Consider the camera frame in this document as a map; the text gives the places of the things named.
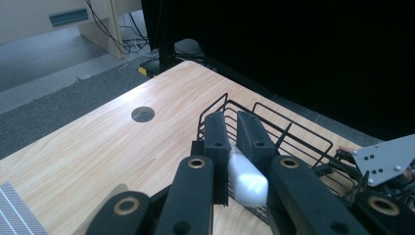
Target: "black cable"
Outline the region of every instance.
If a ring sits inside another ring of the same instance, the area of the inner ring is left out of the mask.
[[[159,35],[159,28],[160,28],[160,21],[161,21],[161,9],[162,9],[162,0],[160,1],[159,17],[157,19],[157,24],[156,24],[156,33],[155,33],[155,41],[156,42],[158,40],[158,35]]]
[[[142,50],[143,49],[143,47],[144,46],[146,46],[147,45],[147,43],[141,43],[141,44],[135,44],[135,42],[134,42],[134,44],[129,44],[128,42],[133,42],[134,40],[133,39],[129,39],[129,40],[122,40],[123,42],[124,42],[124,44],[125,44],[125,46],[124,47],[127,47],[128,48],[128,53],[139,53],[139,51],[133,51],[133,50],[131,50],[131,47],[135,47],[135,46],[137,46],[138,47],[138,50]]]
[[[134,34],[140,37],[140,38],[136,38],[136,40],[144,40],[144,41],[146,41],[146,43],[147,43],[147,44],[149,43],[149,42],[148,42],[148,39],[149,39],[149,38],[148,38],[148,37],[142,37],[140,34],[138,34],[138,33],[134,30],[134,28],[133,28],[132,26],[121,25],[120,27],[127,27],[127,28],[131,28],[131,29],[134,31]]]
[[[135,21],[134,21],[134,18],[132,17],[132,15],[131,15],[131,13],[129,13],[128,14],[129,15],[129,17],[131,18],[131,21],[132,21],[132,23],[134,24],[134,26],[135,26],[135,29],[137,30],[137,32],[140,34],[140,36],[147,42],[147,43],[149,43],[149,40],[147,40],[147,38],[145,37],[145,36],[143,36],[143,34],[141,33],[141,31],[140,31],[140,29],[138,29],[138,26],[137,26],[137,24],[135,23]]]
[[[137,36],[140,36],[137,32],[135,32],[134,28],[132,26],[127,26],[127,25],[122,25],[120,26],[121,28],[126,27],[126,28],[131,28],[134,31],[134,34]],[[146,45],[148,45],[148,42],[146,40],[146,38],[141,38],[141,36],[139,38],[130,38],[130,39],[122,39],[122,41],[125,42],[135,42],[134,44],[136,44],[140,50],[143,49]]]
[[[140,48],[140,50],[142,50],[147,45],[146,42],[137,43],[136,39],[126,39],[122,40],[122,42],[126,44],[127,47],[137,46],[138,48]]]
[[[134,45],[129,45],[127,42],[124,42],[122,47],[127,51],[127,53],[136,53],[137,52],[137,51],[132,51],[131,47],[134,47]]]
[[[88,5],[88,7],[89,7],[89,9],[91,10],[91,13],[92,13],[92,16],[93,16],[93,18],[94,18],[94,22],[95,22],[95,24],[97,25],[97,27],[98,28],[100,28],[110,39],[112,39],[113,40],[113,42],[114,42],[114,44],[115,44],[115,46],[116,46],[116,48],[118,48],[118,50],[119,50],[119,52],[121,53],[121,54],[123,54],[123,55],[126,55],[126,54],[128,54],[128,52],[130,51],[129,50],[129,48],[127,49],[127,48],[125,48],[124,47],[124,45],[121,43],[121,42],[119,42],[118,40],[116,40],[112,35],[111,35],[111,33],[110,33],[110,31],[107,29],[107,27],[104,25],[104,23],[98,18],[98,16],[97,16],[97,14],[95,13],[95,11],[92,9],[92,4],[91,4],[91,2],[90,2],[90,0],[85,0],[86,1],[86,4]],[[122,48],[124,48],[126,51],[127,51],[127,53],[124,53],[123,51],[122,51],[122,49],[121,49],[121,47]]]

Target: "wooden table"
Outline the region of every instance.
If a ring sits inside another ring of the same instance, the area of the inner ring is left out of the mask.
[[[190,155],[199,115],[224,93],[247,108],[261,102],[325,136],[335,146],[330,154],[338,145],[357,147],[211,70],[184,62],[0,161],[0,183],[12,183],[50,234],[80,233],[117,185],[149,196],[169,185],[180,161]],[[152,120],[131,118],[142,106],[155,110]],[[213,231],[271,234],[232,200],[229,207],[214,206]]]

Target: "black wire basket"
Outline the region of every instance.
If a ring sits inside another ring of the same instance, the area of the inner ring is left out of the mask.
[[[228,99],[227,93],[223,94],[201,113],[197,140],[202,141],[205,138],[205,117],[213,112],[223,112],[228,137],[235,144],[238,111],[256,115],[275,143],[278,153],[305,161],[335,196],[345,202],[352,202],[354,195],[361,190],[360,185],[363,179],[350,177],[344,170],[341,170],[341,167],[336,167],[336,165],[345,166],[345,164],[328,155],[328,152],[333,148],[333,143],[329,139],[259,102],[254,103],[251,109],[247,109]],[[233,199],[230,184],[229,196]],[[266,207],[245,208],[268,224]]]

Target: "gray carpet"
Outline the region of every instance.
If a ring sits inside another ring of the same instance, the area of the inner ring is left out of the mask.
[[[0,77],[4,77],[0,79],[0,92],[105,54],[105,50],[79,36],[77,27],[8,43],[0,46],[0,55],[7,55],[0,56]],[[16,75],[16,69],[29,72]]]
[[[138,58],[0,116],[0,160],[86,115],[149,78],[137,71]]]

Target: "white object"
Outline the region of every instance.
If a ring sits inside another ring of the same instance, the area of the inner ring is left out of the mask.
[[[231,147],[228,174],[235,201],[245,207],[265,206],[268,180],[238,147]]]

